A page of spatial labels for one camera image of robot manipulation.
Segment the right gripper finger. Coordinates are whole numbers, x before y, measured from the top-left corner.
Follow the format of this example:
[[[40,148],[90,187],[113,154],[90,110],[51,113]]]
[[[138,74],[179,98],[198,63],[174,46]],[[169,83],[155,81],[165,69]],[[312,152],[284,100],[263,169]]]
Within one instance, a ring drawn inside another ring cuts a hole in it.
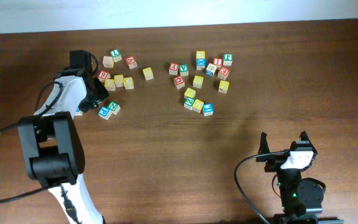
[[[269,145],[267,142],[267,134],[262,132],[260,135],[260,146],[258,150],[258,154],[268,154],[270,153]]]
[[[301,132],[300,141],[302,141],[302,142],[310,142],[310,139],[309,139],[306,131]]]

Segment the yellow S block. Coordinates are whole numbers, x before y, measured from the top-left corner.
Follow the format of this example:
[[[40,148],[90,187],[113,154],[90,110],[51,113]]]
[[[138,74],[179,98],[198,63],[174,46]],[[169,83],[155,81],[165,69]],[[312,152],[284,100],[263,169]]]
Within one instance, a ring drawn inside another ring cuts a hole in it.
[[[195,75],[193,79],[193,87],[202,88],[204,78],[202,76]]]

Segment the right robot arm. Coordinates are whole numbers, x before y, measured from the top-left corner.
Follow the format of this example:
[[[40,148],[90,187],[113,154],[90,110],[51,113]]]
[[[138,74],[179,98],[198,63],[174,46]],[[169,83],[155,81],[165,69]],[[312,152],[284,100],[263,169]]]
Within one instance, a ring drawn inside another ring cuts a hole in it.
[[[344,223],[336,217],[319,218],[326,185],[314,178],[303,178],[301,173],[312,166],[318,155],[306,132],[293,141],[289,149],[271,152],[267,134],[261,133],[257,162],[265,164],[264,171],[274,172],[283,207],[273,216],[274,223]]]

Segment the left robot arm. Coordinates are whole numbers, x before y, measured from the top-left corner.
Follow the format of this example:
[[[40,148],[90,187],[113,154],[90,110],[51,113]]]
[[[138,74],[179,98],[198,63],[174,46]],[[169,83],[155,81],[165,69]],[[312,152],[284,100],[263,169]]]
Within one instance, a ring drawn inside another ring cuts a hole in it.
[[[95,77],[95,61],[88,51],[70,51],[70,64],[55,75],[45,103],[18,124],[27,175],[56,198],[70,223],[105,222],[86,188],[85,153],[73,120],[109,95]]]

